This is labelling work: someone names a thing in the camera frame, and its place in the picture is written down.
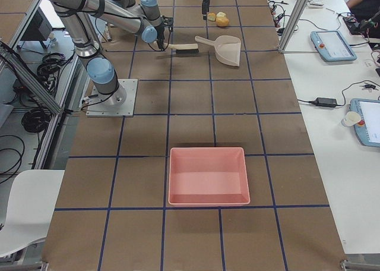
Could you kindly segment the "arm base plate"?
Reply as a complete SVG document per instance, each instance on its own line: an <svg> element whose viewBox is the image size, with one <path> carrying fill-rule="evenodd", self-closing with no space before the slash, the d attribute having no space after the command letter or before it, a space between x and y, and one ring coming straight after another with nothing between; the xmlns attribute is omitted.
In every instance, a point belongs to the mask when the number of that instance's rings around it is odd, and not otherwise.
<svg viewBox="0 0 380 271"><path fill-rule="evenodd" d="M118 90L110 97L99 94L93 87L91 95L96 95L88 100L89 106L85 108L87 117L133 117L135 98L137 95L137 79L119 79Z"/></svg>

